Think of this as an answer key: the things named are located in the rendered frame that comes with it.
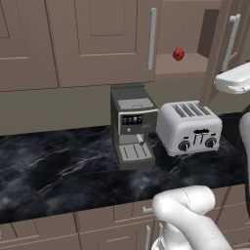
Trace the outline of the grey espresso coffee machine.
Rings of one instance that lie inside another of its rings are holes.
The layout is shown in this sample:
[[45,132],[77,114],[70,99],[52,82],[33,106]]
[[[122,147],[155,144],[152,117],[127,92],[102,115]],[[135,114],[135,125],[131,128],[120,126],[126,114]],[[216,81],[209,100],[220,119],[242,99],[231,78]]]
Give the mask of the grey espresso coffee machine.
[[156,130],[158,111],[144,84],[110,87],[110,133],[121,170],[155,164],[148,134]]

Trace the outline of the white four-slot toaster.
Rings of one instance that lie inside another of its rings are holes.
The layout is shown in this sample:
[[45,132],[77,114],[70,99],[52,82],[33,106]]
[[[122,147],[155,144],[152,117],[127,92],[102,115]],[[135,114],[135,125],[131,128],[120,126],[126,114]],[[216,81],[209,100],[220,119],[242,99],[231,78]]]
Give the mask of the white four-slot toaster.
[[223,122],[199,101],[164,104],[156,133],[170,156],[218,150]]

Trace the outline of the brown wall cabinet door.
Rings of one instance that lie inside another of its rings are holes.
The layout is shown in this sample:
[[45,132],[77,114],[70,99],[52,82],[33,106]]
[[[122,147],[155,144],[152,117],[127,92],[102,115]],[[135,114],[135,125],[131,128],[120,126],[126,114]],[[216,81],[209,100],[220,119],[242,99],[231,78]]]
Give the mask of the brown wall cabinet door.
[[[60,85],[154,79],[161,0],[46,0]],[[150,10],[157,8],[152,70]]]
[[0,91],[57,87],[45,0],[0,0]]

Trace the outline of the brown base cabinet door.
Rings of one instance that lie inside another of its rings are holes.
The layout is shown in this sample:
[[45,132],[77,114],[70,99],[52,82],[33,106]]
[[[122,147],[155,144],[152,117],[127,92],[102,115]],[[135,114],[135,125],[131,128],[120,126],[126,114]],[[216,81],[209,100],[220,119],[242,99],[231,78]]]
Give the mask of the brown base cabinet door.
[[80,233],[82,250],[146,250],[153,220]]

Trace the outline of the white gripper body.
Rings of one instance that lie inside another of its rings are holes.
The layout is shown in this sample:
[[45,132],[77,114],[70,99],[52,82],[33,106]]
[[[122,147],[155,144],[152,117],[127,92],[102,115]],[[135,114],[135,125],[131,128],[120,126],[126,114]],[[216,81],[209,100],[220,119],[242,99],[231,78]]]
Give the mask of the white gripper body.
[[250,92],[250,62],[218,74],[214,85],[218,91],[230,94]]

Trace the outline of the brown open wall cabinet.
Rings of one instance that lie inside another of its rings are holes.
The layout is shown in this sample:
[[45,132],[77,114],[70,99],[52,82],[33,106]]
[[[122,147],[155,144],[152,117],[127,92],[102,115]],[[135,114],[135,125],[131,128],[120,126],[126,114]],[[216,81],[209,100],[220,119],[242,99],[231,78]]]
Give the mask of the brown open wall cabinet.
[[[222,0],[162,0],[155,78],[203,76]],[[172,55],[181,48],[185,56]]]

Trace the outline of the brown drawer front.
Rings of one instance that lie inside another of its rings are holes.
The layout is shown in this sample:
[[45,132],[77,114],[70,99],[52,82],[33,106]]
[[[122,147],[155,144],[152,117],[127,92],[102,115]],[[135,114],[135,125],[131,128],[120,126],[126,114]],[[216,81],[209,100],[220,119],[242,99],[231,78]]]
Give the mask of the brown drawer front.
[[0,225],[0,246],[76,233],[72,213]]
[[246,202],[245,184],[231,186],[225,196],[224,205],[231,206]]
[[80,232],[109,229],[154,218],[143,208],[151,207],[151,199],[76,212]]

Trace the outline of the brown open cabinet door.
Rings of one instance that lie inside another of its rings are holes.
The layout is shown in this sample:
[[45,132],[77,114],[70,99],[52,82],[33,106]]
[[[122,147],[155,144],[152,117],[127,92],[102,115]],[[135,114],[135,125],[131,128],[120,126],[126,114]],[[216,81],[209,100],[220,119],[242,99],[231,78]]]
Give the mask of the brown open cabinet door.
[[241,14],[241,19],[233,44],[228,70],[238,66],[250,27],[250,0],[222,0],[202,86],[201,105],[207,105],[217,94],[214,80],[218,74],[224,72],[222,71],[222,66],[232,29],[229,17],[236,14]]

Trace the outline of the small red round object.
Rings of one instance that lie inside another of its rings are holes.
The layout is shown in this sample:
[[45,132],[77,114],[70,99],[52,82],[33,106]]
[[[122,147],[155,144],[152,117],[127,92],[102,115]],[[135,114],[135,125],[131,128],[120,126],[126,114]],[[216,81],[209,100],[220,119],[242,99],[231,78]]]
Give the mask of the small red round object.
[[176,61],[180,61],[184,56],[185,52],[181,48],[176,48],[172,55]]

